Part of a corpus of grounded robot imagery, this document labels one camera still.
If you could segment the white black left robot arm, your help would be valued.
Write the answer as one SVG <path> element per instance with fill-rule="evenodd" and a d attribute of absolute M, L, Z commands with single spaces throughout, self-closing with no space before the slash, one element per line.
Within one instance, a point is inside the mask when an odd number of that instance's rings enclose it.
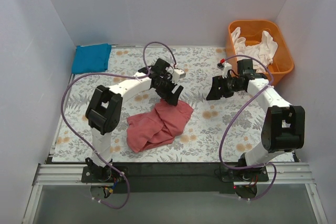
<path fill-rule="evenodd" d="M 106 182 L 112 175 L 112 169 L 103 161 L 112 161 L 111 132 L 119 124 L 123 102 L 138 93 L 154 89 L 169 105 L 177 106 L 183 90 L 183 87 L 177 83 L 185 77 L 186 73 L 175 68 L 170 73 L 169 67 L 168 62 L 158 59 L 153 66 L 138 70 L 131 79 L 109 87 L 102 85 L 96 87 L 86 110 L 95 150 L 90 158 L 85 159 L 85 162 L 90 174 L 98 181 Z"/>

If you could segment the red t shirt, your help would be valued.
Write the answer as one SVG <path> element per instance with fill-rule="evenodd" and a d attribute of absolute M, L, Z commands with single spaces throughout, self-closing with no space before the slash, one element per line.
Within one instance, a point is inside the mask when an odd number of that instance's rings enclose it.
<path fill-rule="evenodd" d="M 189 122 L 193 108 L 179 100 L 177 106 L 160 100 L 147 113 L 127 118 L 127 145 L 135 153 L 172 144 Z"/>

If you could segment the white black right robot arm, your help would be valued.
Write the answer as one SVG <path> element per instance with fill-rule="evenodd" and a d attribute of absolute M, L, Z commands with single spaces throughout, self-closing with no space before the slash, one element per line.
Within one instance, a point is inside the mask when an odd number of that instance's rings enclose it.
<path fill-rule="evenodd" d="M 240 55 L 237 71 L 227 60 L 220 62 L 223 73 L 212 78 L 212 87 L 207 101 L 230 98 L 235 92 L 246 91 L 251 98 L 232 118 L 235 122 L 245 108 L 257 101 L 266 116 L 261 131 L 260 142 L 252 150 L 243 154 L 236 166 L 224 164 L 224 167 L 237 170 L 242 180 L 251 180 L 260 169 L 269 162 L 287 152 L 301 149 L 305 139 L 305 110 L 302 106 L 292 105 L 274 89 L 274 77 L 269 70 L 257 73 L 253 68 L 255 59 Z"/>

